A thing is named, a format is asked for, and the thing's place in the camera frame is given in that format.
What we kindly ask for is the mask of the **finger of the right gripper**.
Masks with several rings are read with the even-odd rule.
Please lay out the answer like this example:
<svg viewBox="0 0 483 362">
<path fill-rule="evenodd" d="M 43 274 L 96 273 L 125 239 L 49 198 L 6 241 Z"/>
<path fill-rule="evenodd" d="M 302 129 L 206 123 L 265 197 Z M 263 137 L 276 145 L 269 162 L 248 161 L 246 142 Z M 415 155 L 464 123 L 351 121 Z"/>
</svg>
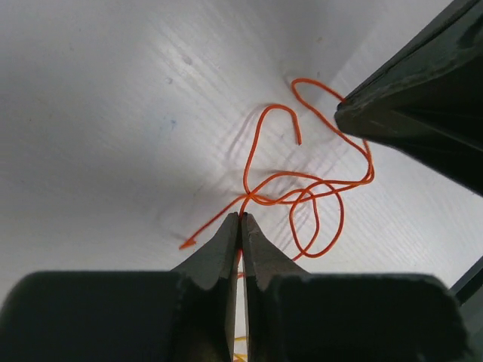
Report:
<svg viewBox="0 0 483 362">
<path fill-rule="evenodd" d="M 482 193 L 482 3 L 453 1 L 337 107 L 346 134 Z"/>
</svg>

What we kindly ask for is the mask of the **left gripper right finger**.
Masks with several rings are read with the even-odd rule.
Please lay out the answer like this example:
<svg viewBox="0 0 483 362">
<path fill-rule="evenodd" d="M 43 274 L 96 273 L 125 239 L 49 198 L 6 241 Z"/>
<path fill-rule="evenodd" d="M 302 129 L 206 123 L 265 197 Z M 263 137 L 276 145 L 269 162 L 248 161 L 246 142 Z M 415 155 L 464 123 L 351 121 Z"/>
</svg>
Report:
<svg viewBox="0 0 483 362">
<path fill-rule="evenodd" d="M 241 218 L 251 361 L 469 361 L 457 301 L 424 274 L 313 274 Z"/>
</svg>

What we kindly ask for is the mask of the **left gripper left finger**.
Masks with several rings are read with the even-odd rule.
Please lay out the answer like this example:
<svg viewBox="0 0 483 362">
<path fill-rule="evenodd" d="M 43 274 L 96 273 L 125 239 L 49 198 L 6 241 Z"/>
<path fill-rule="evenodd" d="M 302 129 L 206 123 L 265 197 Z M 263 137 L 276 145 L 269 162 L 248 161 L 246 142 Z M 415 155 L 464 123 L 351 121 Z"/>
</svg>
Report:
<svg viewBox="0 0 483 362">
<path fill-rule="evenodd" d="M 238 214 L 169 271 L 37 271 L 1 309 L 3 361 L 231 361 Z"/>
</svg>

